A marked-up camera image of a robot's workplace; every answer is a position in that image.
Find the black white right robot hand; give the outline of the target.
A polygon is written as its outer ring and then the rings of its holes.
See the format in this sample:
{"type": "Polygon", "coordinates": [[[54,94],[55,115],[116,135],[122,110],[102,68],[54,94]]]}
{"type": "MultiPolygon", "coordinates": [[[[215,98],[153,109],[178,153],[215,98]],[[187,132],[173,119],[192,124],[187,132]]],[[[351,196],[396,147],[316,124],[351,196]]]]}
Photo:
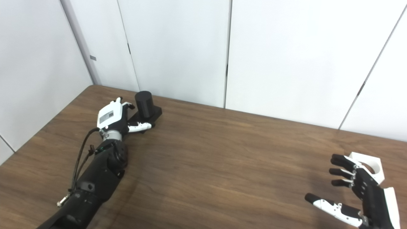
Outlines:
{"type": "Polygon", "coordinates": [[[350,188],[362,201],[362,210],[344,203],[308,193],[304,199],[321,211],[359,229],[399,229],[401,219],[393,187],[382,188],[385,180],[381,159],[356,152],[350,155],[333,154],[331,175],[342,176],[332,180],[336,187],[350,188]]]}

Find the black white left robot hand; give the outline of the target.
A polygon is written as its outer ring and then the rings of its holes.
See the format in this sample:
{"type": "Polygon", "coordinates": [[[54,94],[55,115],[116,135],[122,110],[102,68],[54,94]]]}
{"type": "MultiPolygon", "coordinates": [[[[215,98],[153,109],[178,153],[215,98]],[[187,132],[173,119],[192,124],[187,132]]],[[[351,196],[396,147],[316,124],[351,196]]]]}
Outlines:
{"type": "Polygon", "coordinates": [[[122,97],[111,101],[104,108],[99,110],[97,119],[97,128],[108,131],[118,131],[122,136],[129,132],[142,132],[151,129],[151,123],[129,124],[128,123],[128,109],[135,109],[132,103],[122,103],[122,97]]]}

